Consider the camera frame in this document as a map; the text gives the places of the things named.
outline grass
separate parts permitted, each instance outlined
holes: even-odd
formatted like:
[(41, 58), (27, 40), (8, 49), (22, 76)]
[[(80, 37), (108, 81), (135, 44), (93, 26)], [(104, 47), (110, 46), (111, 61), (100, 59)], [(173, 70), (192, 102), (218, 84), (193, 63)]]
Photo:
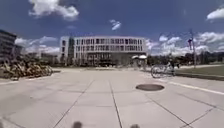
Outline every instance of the grass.
[(216, 66), (216, 67), (205, 67), (205, 68), (179, 70), (177, 72), (178, 73), (224, 76), (224, 65)]

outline white building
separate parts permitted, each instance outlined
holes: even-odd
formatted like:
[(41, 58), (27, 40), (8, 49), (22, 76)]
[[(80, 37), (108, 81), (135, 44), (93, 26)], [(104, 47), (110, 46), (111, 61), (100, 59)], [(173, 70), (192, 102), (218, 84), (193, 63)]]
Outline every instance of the white building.
[(59, 58), (68, 64), (128, 64), (133, 55), (146, 52), (146, 41), (139, 37), (61, 37)]

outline building facade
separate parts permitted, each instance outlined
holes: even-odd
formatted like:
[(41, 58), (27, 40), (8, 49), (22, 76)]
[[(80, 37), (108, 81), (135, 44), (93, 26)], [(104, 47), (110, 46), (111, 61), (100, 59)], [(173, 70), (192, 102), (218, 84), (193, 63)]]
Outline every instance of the building facade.
[(146, 40), (138, 37), (61, 37), (60, 62), (67, 65), (128, 65), (145, 55)]
[(22, 46), (15, 44), (12, 49), (13, 58), (16, 59), (17, 57), (21, 56), (22, 50), (23, 50)]
[(17, 36), (0, 29), (0, 59), (13, 59), (13, 48)]

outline person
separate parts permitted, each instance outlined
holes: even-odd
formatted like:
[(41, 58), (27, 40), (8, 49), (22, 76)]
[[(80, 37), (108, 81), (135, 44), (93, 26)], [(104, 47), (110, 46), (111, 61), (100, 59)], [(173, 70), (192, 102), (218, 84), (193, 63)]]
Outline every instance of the person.
[(171, 67), (171, 73), (174, 75), (174, 66), (175, 63), (172, 58), (169, 59), (168, 65)]

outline parked bicycle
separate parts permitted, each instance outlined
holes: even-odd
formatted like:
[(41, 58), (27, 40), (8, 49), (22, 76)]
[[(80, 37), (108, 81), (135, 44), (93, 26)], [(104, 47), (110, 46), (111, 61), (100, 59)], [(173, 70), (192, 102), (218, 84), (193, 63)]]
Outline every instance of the parked bicycle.
[(174, 76), (174, 67), (171, 64), (167, 65), (154, 65), (151, 68), (151, 75), (153, 78), (162, 78)]
[(11, 80), (19, 80), (21, 77), (35, 78), (43, 76), (51, 76), (53, 73), (49, 65), (41, 65), (36, 62), (15, 62), (0, 65), (1, 70), (5, 74), (5, 78)]

